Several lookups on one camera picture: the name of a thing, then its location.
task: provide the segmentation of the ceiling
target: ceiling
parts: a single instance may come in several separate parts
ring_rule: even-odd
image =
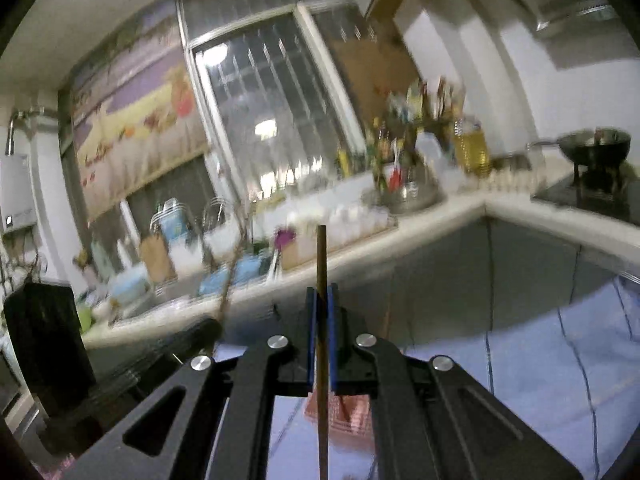
[[[36,0],[0,57],[0,92],[57,90],[71,69],[155,0]]]

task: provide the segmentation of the wok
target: wok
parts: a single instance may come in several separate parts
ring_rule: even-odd
[[[572,163],[589,168],[617,168],[624,162],[631,148],[631,136],[621,130],[601,128],[581,130],[558,137],[556,140],[542,139],[527,145],[558,145]]]

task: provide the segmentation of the white water heater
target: white water heater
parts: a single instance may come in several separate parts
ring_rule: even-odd
[[[3,236],[38,221],[26,155],[0,155],[0,215]]]

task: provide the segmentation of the gas stove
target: gas stove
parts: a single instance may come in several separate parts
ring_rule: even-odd
[[[620,168],[585,169],[536,193],[536,200],[597,213],[640,226],[640,180]]]

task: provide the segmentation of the metal bolt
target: metal bolt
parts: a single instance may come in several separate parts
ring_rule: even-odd
[[[269,348],[284,348],[289,344],[289,340],[283,335],[272,335],[267,339],[267,345]]]
[[[453,368],[453,359],[446,355],[438,355],[431,362],[433,367],[439,372],[448,372]]]
[[[211,359],[208,358],[206,355],[196,355],[196,357],[194,357],[191,360],[191,368],[193,368],[197,372],[206,370],[210,366],[211,366]]]
[[[376,336],[374,336],[374,335],[371,335],[371,334],[360,334],[356,338],[356,345],[364,346],[365,348],[369,348],[370,346],[375,345],[377,341],[378,340],[376,339]]]

